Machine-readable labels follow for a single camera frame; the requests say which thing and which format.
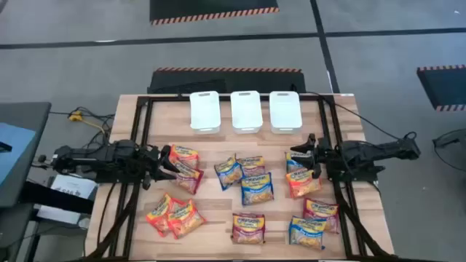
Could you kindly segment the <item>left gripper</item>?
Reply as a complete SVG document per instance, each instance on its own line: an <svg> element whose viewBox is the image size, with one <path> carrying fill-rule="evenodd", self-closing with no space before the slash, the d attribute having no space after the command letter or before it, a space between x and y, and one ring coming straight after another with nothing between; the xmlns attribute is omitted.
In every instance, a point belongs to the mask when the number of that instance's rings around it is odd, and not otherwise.
<svg viewBox="0 0 466 262"><path fill-rule="evenodd" d="M171 172L179 172L179 169L170 162L171 146L162 147L162 166ZM149 190L151 182L160 180L175 180L175 176L163 172L159 169L161 163L159 160L160 150L157 146L140 146L138 149L138 159L141 164L143 189Z"/></svg>

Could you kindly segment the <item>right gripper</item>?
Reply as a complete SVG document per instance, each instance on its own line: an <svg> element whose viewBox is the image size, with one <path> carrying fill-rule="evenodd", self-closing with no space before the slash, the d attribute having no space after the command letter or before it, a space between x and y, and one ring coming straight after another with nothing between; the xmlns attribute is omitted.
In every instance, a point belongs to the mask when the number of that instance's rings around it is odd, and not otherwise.
<svg viewBox="0 0 466 262"><path fill-rule="evenodd" d="M331 170L340 170L341 168L341 154L339 151L331 147L330 142L327 138L318 138L317 146L315 134L309 134L307 141L301 145L293 146L290 148L291 151L307 154L308 152L316 153L316 160L313 156L307 156L300 158L300 164L313 171L312 177L319 178L321 175L320 164L325 164L327 168Z"/></svg>

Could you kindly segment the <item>blue Maruchan soy ramen pack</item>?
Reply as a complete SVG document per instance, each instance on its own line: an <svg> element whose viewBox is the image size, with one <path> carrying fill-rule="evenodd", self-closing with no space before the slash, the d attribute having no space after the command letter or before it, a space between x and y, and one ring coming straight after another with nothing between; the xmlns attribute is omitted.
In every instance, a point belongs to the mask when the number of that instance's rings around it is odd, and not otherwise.
<svg viewBox="0 0 466 262"><path fill-rule="evenodd" d="M241 180L242 205L255 205L274 199L272 174L256 175Z"/></svg>
<svg viewBox="0 0 466 262"><path fill-rule="evenodd" d="M239 182L243 177L243 171L236 155L233 154L225 162L214 166L216 175L220 181L221 189L227 190L233 184Z"/></svg>
<svg viewBox="0 0 466 262"><path fill-rule="evenodd" d="M299 218L293 216L288 227L289 244L324 250L323 232L326 224L327 220L324 218Z"/></svg>
<svg viewBox="0 0 466 262"><path fill-rule="evenodd" d="M313 158L312 152L308 151L305 154L296 151L285 152L286 172L295 172L297 170L308 170L308 167L293 160L294 157L305 158L311 160Z"/></svg>

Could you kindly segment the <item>orange Maruchan chicken ramen pack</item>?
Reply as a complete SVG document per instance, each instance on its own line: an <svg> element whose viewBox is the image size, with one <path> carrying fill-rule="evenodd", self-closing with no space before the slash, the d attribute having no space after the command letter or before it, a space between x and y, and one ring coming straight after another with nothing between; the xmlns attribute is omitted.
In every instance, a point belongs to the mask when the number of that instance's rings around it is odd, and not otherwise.
<svg viewBox="0 0 466 262"><path fill-rule="evenodd" d="M285 175L291 198L303 197L322 188L320 178L314 178L314 170L296 170Z"/></svg>
<svg viewBox="0 0 466 262"><path fill-rule="evenodd" d="M172 208L173 199L169 194L165 193L158 201L156 207L146 215L147 222L157 230L161 237L166 237L170 232L167 217Z"/></svg>
<svg viewBox="0 0 466 262"><path fill-rule="evenodd" d="M197 169L199 167L199 152L191 148L173 144L170 147L169 160L173 164L175 164L175 162L183 162Z"/></svg>
<svg viewBox="0 0 466 262"><path fill-rule="evenodd" d="M185 237L205 222L192 199L167 214L167 223L175 239Z"/></svg>

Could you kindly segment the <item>red Maruchan beef ramen pack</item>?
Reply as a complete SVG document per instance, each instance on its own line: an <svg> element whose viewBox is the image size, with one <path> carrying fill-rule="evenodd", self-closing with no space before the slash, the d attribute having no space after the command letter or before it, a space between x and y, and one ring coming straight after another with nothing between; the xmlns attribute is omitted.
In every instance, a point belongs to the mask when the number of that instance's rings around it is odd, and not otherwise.
<svg viewBox="0 0 466 262"><path fill-rule="evenodd" d="M173 165L179 170L179 172L175 174L174 184L183 188L190 194L195 195L200 186L200 181L204 172L194 169L179 160L174 161Z"/></svg>
<svg viewBox="0 0 466 262"><path fill-rule="evenodd" d="M314 199L304 200L304 218L325 219L325 231L339 233L339 205L328 204Z"/></svg>
<svg viewBox="0 0 466 262"><path fill-rule="evenodd" d="M231 239L236 244L261 245L265 243L265 215L234 213Z"/></svg>
<svg viewBox="0 0 466 262"><path fill-rule="evenodd" d="M252 156L238 159L242 170L242 178L263 175L265 171L265 161L262 156Z"/></svg>

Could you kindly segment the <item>white plastic bin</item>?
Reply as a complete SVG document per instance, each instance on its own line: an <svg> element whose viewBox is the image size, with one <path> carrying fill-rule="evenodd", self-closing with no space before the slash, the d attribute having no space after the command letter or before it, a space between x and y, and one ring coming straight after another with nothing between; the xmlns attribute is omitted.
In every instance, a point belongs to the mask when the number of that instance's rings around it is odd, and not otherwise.
<svg viewBox="0 0 466 262"><path fill-rule="evenodd" d="M193 131L199 135L218 133L221 127L219 94L216 91L193 92L189 101Z"/></svg>
<svg viewBox="0 0 466 262"><path fill-rule="evenodd" d="M261 97L257 91L238 91L230 95L232 126L237 134L257 133L263 124Z"/></svg>
<svg viewBox="0 0 466 262"><path fill-rule="evenodd" d="M297 92L269 94L269 115L274 134L295 134L302 127L300 97Z"/></svg>

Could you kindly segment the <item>printed white paper sheet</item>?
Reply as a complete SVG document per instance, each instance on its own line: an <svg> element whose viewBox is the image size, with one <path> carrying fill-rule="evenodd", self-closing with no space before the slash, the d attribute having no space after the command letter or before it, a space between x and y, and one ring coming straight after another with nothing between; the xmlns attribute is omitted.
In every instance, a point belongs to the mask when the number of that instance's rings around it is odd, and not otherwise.
<svg viewBox="0 0 466 262"><path fill-rule="evenodd" d="M86 178L56 175L50 188L62 193L89 199L97 183Z"/></svg>

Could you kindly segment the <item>black hazard-striped floor mat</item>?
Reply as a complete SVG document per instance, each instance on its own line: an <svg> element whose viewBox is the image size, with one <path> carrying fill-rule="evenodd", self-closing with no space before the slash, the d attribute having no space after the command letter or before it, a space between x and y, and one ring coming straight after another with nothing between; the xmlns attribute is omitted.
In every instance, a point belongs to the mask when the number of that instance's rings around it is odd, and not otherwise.
<svg viewBox="0 0 466 262"><path fill-rule="evenodd" d="M297 68L164 67L153 72L149 94L191 94L216 91L293 91L305 93L304 75Z"/></svg>
<svg viewBox="0 0 466 262"><path fill-rule="evenodd" d="M436 111L466 111L466 65L420 67L416 74Z"/></svg>
<svg viewBox="0 0 466 262"><path fill-rule="evenodd" d="M280 11L277 0L150 0L152 25L188 23Z"/></svg>

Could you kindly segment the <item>black desk beam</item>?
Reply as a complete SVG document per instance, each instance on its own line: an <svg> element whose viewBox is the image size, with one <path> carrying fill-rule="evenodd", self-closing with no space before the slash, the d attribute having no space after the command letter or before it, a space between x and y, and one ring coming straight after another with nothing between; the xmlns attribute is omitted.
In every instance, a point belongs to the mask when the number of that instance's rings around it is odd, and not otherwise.
<svg viewBox="0 0 466 262"><path fill-rule="evenodd" d="M23 203L33 203L61 210L90 215L94 202L92 200L67 194L48 188L38 183L25 182L19 200Z"/></svg>

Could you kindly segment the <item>grey desk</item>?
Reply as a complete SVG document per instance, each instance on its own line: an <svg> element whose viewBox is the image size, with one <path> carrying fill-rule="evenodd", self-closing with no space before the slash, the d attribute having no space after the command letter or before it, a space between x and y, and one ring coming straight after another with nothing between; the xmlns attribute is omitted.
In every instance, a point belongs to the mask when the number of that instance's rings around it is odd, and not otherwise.
<svg viewBox="0 0 466 262"><path fill-rule="evenodd" d="M51 103L0 103L0 122L33 130L35 137L0 185L0 208L15 206L28 177L39 141L47 123Z"/></svg>

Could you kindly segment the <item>blue desk pad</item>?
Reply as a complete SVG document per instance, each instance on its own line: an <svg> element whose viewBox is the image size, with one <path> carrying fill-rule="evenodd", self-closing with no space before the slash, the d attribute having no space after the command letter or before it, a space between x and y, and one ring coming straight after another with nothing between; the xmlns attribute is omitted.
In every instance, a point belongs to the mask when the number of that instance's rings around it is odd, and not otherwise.
<svg viewBox="0 0 466 262"><path fill-rule="evenodd" d="M35 135L33 130L0 122L0 142L12 147L11 151L0 152L0 185L6 180Z"/></svg>

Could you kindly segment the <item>dark grey cabinet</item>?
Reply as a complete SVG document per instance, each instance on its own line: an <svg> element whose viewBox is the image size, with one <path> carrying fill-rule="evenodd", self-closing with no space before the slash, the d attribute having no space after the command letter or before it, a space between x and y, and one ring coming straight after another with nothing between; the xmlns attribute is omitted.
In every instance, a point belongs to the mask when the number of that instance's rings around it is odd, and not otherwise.
<svg viewBox="0 0 466 262"><path fill-rule="evenodd" d="M0 262L16 261L32 213L33 204L0 208Z"/></svg>

